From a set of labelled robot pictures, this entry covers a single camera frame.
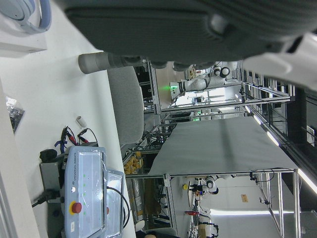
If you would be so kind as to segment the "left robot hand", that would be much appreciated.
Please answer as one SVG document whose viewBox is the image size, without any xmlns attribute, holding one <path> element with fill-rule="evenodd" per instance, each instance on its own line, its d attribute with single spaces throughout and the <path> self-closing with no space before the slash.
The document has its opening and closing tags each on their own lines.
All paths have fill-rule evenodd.
<svg viewBox="0 0 317 238">
<path fill-rule="evenodd" d="M 83 73 L 168 62 L 176 71 L 217 61 L 317 89 L 314 0 L 58 0 L 97 49 L 78 58 Z"/>
</svg>

